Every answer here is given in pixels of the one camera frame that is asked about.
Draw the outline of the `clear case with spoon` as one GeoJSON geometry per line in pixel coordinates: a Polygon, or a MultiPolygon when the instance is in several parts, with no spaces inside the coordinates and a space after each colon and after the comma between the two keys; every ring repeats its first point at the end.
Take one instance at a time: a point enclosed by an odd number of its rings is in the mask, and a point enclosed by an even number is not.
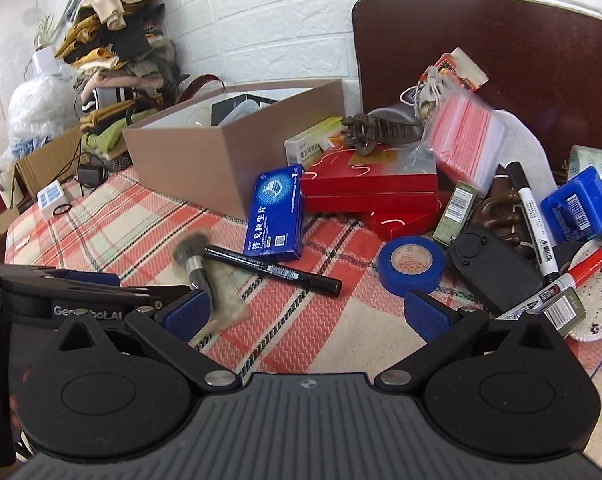
{"type": "Polygon", "coordinates": [[[249,116],[260,110],[260,104],[251,99],[240,102],[223,120],[218,124],[219,127],[225,127],[236,120],[249,116]]]}

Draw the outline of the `drawstring pouch bag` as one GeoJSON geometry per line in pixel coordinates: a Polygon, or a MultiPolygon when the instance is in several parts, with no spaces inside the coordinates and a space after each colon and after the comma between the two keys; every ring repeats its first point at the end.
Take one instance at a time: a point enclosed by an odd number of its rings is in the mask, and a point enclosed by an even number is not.
{"type": "Polygon", "coordinates": [[[487,73],[461,47],[456,47],[442,54],[413,86],[405,89],[400,101],[410,106],[424,124],[450,92],[457,88],[476,92],[487,81],[487,73]]]}

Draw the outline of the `bagged makeup brush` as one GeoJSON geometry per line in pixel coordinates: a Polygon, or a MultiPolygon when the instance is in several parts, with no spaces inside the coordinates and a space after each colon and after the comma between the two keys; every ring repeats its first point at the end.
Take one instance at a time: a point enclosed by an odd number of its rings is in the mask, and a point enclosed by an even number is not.
{"type": "Polygon", "coordinates": [[[248,318],[250,312],[223,263],[205,255],[208,232],[191,231],[179,237],[172,251],[173,263],[185,273],[191,287],[202,289],[209,298],[211,317],[203,335],[222,332],[248,318]]]}

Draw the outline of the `blue plastic box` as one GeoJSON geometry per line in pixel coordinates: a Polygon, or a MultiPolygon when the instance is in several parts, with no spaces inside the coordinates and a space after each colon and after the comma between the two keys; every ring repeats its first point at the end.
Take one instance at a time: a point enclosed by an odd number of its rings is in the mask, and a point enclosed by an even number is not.
{"type": "Polygon", "coordinates": [[[557,243],[586,242],[602,234],[602,181],[589,166],[540,203],[557,243]]]}

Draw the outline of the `brown hair claw clip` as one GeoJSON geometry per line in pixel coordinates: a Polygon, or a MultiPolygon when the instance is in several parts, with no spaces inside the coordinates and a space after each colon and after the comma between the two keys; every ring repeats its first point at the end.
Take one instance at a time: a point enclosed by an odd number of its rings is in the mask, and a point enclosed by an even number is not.
{"type": "Polygon", "coordinates": [[[368,156],[379,144],[404,146],[418,142],[422,125],[412,113],[398,108],[377,108],[342,119],[343,145],[368,156]]]}

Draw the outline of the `pile of folded clothes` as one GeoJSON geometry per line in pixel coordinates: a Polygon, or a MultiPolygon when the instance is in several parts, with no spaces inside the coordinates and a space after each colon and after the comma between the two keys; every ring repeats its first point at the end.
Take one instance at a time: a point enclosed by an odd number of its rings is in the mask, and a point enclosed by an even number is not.
{"type": "Polygon", "coordinates": [[[127,155],[123,130],[175,104],[186,75],[161,22],[158,0],[70,0],[69,29],[56,58],[76,71],[80,150],[100,159],[127,155]]]}

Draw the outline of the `pink zip bag pack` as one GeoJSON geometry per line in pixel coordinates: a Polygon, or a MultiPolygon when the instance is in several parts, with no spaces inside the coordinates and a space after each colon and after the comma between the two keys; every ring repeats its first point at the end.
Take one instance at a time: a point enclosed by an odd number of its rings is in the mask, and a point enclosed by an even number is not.
{"type": "Polygon", "coordinates": [[[458,88],[435,107],[424,128],[423,144],[446,177],[485,196],[508,136],[509,129],[491,107],[458,88]]]}

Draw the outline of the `brown cardboard box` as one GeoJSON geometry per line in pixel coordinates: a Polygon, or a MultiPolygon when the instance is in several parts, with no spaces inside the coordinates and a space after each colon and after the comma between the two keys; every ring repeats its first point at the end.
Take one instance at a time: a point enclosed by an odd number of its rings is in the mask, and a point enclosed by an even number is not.
{"type": "Polygon", "coordinates": [[[37,193],[53,180],[61,182],[72,177],[78,164],[82,136],[80,127],[75,126],[19,159],[14,166],[14,173],[23,195],[35,200],[37,193]]]}

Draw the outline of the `black car key fob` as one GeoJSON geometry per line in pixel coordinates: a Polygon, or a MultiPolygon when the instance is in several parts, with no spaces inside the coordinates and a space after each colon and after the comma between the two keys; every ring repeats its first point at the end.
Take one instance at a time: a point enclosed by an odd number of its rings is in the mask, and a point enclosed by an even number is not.
{"type": "Polygon", "coordinates": [[[544,287],[528,259],[479,223],[470,223],[447,251],[450,268],[495,316],[544,287]]]}

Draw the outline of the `red gift box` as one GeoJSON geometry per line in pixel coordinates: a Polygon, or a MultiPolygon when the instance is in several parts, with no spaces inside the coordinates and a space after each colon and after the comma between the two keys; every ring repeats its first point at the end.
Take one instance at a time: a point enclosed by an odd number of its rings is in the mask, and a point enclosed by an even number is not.
{"type": "Polygon", "coordinates": [[[330,148],[301,179],[310,214],[349,214],[382,240],[432,231],[450,194],[438,189],[431,154],[379,145],[367,156],[330,148]]]}

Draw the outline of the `black marker pen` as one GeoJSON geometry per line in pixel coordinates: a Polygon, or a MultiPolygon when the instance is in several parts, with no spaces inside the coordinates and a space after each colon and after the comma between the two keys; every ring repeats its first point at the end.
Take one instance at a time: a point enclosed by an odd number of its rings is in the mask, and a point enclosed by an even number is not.
{"type": "Polygon", "coordinates": [[[237,269],[266,276],[266,278],[274,278],[275,280],[295,284],[295,286],[309,290],[315,294],[339,297],[341,293],[342,282],[336,278],[295,270],[276,263],[268,263],[216,245],[206,246],[204,252],[212,260],[229,264],[237,269]]]}

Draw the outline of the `blue tape roll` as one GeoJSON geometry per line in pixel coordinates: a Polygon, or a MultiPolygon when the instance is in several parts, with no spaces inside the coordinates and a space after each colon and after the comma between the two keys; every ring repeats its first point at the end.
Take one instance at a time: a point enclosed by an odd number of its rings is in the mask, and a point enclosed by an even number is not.
{"type": "Polygon", "coordinates": [[[378,257],[381,285],[400,297],[412,290],[433,292],[440,284],[444,266],[442,249],[421,236],[391,240],[381,248],[378,257]]]}

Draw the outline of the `white yellow medicine box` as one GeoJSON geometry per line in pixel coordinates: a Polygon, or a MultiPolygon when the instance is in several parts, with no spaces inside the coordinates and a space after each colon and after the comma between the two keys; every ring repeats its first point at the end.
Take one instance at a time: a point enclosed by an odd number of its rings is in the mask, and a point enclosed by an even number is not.
{"type": "Polygon", "coordinates": [[[310,168],[333,147],[333,139],[340,136],[341,117],[328,117],[284,141],[284,154],[288,166],[301,165],[310,168]]]}

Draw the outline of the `pink cardboard box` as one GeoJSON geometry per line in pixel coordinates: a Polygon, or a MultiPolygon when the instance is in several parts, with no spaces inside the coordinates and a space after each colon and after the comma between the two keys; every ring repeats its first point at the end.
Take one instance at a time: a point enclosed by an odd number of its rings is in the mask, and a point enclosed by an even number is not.
{"type": "Polygon", "coordinates": [[[343,114],[339,79],[269,81],[197,96],[135,122],[123,136],[143,186],[243,220],[256,177],[287,165],[284,141],[343,114]],[[246,93],[273,103],[227,126],[194,124],[196,110],[246,93]]]}

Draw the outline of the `olive barcode small box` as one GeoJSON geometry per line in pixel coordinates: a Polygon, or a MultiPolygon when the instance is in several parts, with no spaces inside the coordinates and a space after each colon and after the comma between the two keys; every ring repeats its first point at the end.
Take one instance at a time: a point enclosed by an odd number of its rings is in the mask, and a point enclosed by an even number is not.
{"type": "Polygon", "coordinates": [[[456,240],[470,217],[475,201],[476,189],[472,185],[465,182],[455,185],[433,232],[433,239],[438,244],[450,246],[450,243],[456,240]]]}

